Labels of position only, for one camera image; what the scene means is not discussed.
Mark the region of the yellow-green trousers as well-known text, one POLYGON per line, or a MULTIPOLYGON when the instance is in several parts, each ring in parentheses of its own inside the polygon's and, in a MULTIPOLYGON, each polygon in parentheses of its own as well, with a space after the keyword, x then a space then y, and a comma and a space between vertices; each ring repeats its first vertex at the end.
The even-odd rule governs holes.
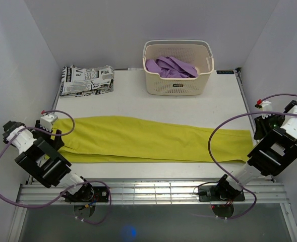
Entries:
POLYGON ((59 153, 71 163, 246 162, 253 148, 248 130, 159 123, 125 116, 75 119, 59 153))

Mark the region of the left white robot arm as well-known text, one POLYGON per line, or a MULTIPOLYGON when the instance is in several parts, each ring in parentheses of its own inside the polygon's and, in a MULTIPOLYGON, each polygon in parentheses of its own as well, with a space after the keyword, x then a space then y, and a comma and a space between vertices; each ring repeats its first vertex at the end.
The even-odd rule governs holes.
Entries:
POLYGON ((27 173, 34 177, 46 188, 58 185, 68 189, 63 197, 70 202, 88 202, 94 197, 94 189, 81 176, 72 173, 72 164, 68 162, 58 150, 64 146, 62 138, 38 130, 21 130, 24 123, 8 121, 3 125, 4 143, 7 144, 14 135, 17 135, 12 146, 17 148, 19 155, 15 162, 27 173))

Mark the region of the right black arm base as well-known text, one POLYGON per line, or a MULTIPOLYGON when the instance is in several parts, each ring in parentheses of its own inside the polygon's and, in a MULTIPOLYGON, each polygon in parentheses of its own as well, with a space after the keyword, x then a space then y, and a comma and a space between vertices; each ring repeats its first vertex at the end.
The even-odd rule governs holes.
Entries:
POLYGON ((211 202, 211 209, 218 217, 230 218, 234 213, 234 202, 245 201, 243 191, 233 190, 233 193, 221 188, 218 185, 210 185, 209 183, 201 184, 194 188, 193 193, 198 195, 200 202, 211 202))

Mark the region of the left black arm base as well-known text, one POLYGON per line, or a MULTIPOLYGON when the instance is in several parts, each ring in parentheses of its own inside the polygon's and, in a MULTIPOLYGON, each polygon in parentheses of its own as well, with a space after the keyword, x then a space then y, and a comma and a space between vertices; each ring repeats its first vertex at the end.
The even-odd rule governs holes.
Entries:
POLYGON ((63 197, 68 203, 82 203, 82 205, 74 205, 74 214, 81 218, 90 218, 96 209, 96 204, 107 203, 110 192, 106 187, 98 187, 92 185, 83 185, 73 195, 66 192, 63 197))

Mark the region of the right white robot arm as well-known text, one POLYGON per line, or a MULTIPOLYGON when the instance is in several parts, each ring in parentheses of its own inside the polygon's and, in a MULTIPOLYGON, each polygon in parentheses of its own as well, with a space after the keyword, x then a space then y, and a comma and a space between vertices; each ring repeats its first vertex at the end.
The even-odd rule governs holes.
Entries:
POLYGON ((297 101, 291 101, 283 114, 271 114, 269 101, 259 100, 255 106, 263 111, 254 119, 258 144, 241 169, 219 180, 214 192, 220 200, 234 200, 250 181, 277 176, 297 159, 297 101))

